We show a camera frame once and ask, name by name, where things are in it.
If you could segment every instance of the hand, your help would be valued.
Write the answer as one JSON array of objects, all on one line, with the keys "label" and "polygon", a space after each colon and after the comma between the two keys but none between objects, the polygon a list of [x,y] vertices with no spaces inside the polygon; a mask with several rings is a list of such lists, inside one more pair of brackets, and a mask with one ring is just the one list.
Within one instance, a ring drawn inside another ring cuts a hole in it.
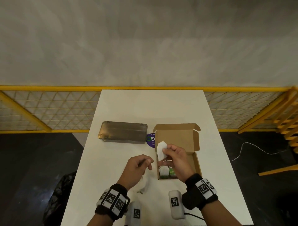
[{"label": "hand", "polygon": [[144,154],[131,157],[128,160],[117,184],[121,184],[127,190],[131,189],[140,181],[142,175],[145,173],[146,168],[152,170],[152,162],[154,162],[154,160]]},{"label": "hand", "polygon": [[163,149],[162,152],[168,155],[168,157],[159,161],[158,166],[171,166],[178,179],[184,183],[190,176],[195,174],[187,160],[186,151],[184,148],[173,144],[168,144],[167,147],[168,149]]}]

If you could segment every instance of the wristband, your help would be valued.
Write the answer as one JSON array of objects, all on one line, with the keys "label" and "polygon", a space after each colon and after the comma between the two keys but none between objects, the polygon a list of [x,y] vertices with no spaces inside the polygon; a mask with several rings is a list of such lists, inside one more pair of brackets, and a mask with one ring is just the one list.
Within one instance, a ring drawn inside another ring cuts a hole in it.
[{"label": "wristband", "polygon": [[194,207],[202,210],[203,207],[218,200],[217,191],[207,179],[199,174],[194,174],[185,181],[187,192],[182,195],[185,208],[192,210]]},{"label": "wristband", "polygon": [[126,188],[120,184],[114,184],[103,192],[96,204],[95,213],[99,215],[107,214],[114,222],[123,217],[129,202],[130,199],[127,197]]}]

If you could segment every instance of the packaging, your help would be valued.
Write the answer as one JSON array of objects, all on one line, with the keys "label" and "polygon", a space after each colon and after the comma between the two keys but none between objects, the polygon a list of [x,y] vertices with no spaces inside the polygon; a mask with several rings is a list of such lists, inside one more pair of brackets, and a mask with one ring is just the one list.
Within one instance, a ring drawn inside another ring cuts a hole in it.
[{"label": "packaging", "polygon": [[[167,144],[175,144],[185,149],[187,159],[193,170],[200,174],[201,169],[196,151],[200,150],[199,133],[200,127],[195,123],[184,124],[157,124],[153,132],[155,132],[155,152],[159,142],[166,142]],[[159,177],[159,168],[157,167],[158,179],[165,179]]]}]

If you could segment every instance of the forearm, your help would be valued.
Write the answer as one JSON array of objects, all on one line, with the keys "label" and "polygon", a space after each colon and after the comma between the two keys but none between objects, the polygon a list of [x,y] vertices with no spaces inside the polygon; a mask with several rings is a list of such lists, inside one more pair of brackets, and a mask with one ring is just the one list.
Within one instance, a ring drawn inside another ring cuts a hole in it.
[{"label": "forearm", "polygon": [[87,226],[112,226],[113,221],[108,215],[94,214]]},{"label": "forearm", "polygon": [[240,226],[241,224],[220,201],[206,204],[201,210],[207,226]]}]

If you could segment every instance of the box flap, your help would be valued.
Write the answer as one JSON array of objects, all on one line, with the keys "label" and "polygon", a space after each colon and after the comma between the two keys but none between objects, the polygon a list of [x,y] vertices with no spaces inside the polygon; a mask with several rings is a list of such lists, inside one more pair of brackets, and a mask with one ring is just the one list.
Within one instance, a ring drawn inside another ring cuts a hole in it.
[{"label": "box flap", "polygon": [[201,131],[200,127],[195,123],[181,123],[181,124],[157,124],[153,132],[156,130],[187,130],[187,129],[195,129],[197,131]]}]

